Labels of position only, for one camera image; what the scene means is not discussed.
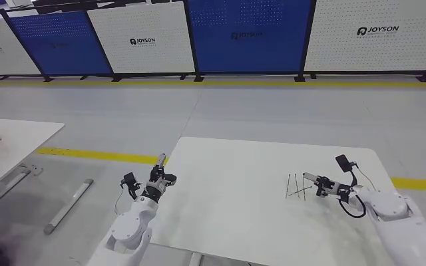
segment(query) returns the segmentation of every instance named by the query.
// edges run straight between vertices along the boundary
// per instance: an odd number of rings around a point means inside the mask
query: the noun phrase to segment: joyson logo
[[[248,32],[248,33],[231,33],[232,40],[241,40],[241,39],[252,39],[258,38],[263,35],[262,32]]]
[[[155,38],[130,39],[130,43],[134,47],[155,46]]]
[[[399,26],[388,26],[388,27],[370,27],[367,29],[366,27],[361,27],[358,29],[357,36],[358,38],[362,38],[362,36],[374,36],[374,37],[382,37],[386,35],[392,35],[399,30]]]

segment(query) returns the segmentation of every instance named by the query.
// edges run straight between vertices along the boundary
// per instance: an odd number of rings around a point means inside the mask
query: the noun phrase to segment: table leg
[[[202,255],[199,253],[192,253],[189,266],[200,266]]]
[[[86,181],[81,185],[81,187],[75,192],[73,199],[65,205],[59,213],[52,219],[52,221],[46,225],[45,227],[45,235],[50,235],[53,230],[55,230],[56,226],[58,226],[59,222],[66,216],[68,211],[74,206],[74,204],[79,200],[79,198],[83,195],[83,193],[87,190],[87,188],[93,183],[92,179],[86,179]]]
[[[25,176],[28,176],[31,171],[25,166],[18,166],[21,171],[9,183],[0,189],[0,198],[2,198],[9,190],[19,183]]]

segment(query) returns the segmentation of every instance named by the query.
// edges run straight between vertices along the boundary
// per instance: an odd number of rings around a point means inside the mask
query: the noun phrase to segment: black bracket
[[[122,77],[121,76],[119,76],[119,75],[114,75],[114,76],[112,76],[112,81],[111,82],[118,82],[118,81],[120,81],[122,79]]]
[[[296,82],[305,82],[305,78],[302,74],[299,74],[298,76],[294,77],[294,81]]]
[[[195,79],[194,79],[194,82],[202,82],[203,80],[204,80],[204,78],[202,76],[196,75]]]
[[[53,78],[49,77],[49,76],[44,76],[45,81],[43,82],[51,82],[53,80]]]
[[[420,82],[426,82],[426,74],[423,74],[423,76],[416,76],[416,79]]]

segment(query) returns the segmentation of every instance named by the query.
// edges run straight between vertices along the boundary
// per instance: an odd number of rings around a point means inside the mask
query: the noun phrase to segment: pegboard
[[[425,3],[318,0],[305,71],[425,70]]]
[[[114,73],[195,71],[183,2],[88,13]]]
[[[45,74],[109,74],[95,33],[82,11],[11,17]]]
[[[0,75],[40,74],[4,19],[0,19]]]
[[[189,0],[200,72],[298,72],[311,0]]]

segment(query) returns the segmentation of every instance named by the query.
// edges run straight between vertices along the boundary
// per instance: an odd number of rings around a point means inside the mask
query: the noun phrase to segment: white pegboard panel
[[[305,71],[426,70],[424,2],[318,0]]]
[[[114,73],[194,72],[183,2],[88,13]]]
[[[40,74],[4,19],[0,19],[0,75]]]

